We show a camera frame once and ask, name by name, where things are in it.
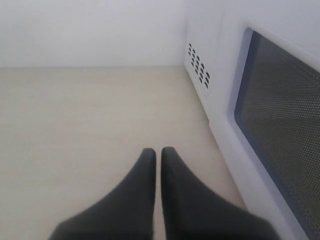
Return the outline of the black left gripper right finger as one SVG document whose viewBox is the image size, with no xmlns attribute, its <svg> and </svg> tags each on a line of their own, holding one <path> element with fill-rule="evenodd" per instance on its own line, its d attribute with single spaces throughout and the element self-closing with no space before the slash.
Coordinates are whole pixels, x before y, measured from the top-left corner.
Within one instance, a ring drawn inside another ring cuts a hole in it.
<svg viewBox="0 0 320 240">
<path fill-rule="evenodd" d="M 208 188 L 174 147 L 161 151 L 161 201 L 168 240 L 278 240 L 272 225 Z"/>
</svg>

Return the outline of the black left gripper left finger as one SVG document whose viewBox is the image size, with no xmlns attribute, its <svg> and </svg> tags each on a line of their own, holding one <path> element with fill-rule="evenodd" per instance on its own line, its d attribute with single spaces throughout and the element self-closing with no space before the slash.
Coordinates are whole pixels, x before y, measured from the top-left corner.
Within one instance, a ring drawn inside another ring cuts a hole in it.
<svg viewBox="0 0 320 240">
<path fill-rule="evenodd" d="M 86 210 L 61 222 L 51 240 L 151 240 L 154 237 L 156 152 L 144 148 L 124 179 Z"/>
</svg>

